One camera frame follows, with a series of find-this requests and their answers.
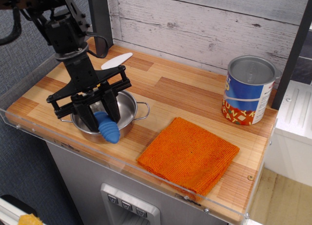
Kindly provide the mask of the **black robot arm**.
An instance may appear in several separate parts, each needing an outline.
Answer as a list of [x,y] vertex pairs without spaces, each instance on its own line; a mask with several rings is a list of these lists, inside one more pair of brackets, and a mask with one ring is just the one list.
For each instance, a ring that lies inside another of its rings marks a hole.
[[70,81],[61,90],[47,98],[60,119],[71,113],[77,114],[93,132],[98,131],[98,122],[90,106],[102,102],[106,113],[114,122],[119,122],[118,93],[131,86],[122,64],[106,70],[95,70],[89,54],[86,36],[97,37],[89,32],[85,15],[73,0],[0,0],[2,10],[13,11],[13,29],[0,40],[9,44],[21,35],[20,17],[23,15],[34,23],[41,35],[52,46],[57,61],[63,63]]

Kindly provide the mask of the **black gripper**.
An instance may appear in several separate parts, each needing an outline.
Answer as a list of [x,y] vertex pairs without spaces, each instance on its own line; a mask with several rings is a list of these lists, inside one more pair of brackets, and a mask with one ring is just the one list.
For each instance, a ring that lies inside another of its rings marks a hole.
[[78,114],[90,131],[98,132],[98,121],[90,105],[102,102],[110,119],[119,122],[117,95],[131,86],[125,74],[125,66],[95,70],[86,52],[66,58],[57,57],[57,60],[64,62],[70,76],[67,85],[47,98],[57,118],[61,119],[72,113]]

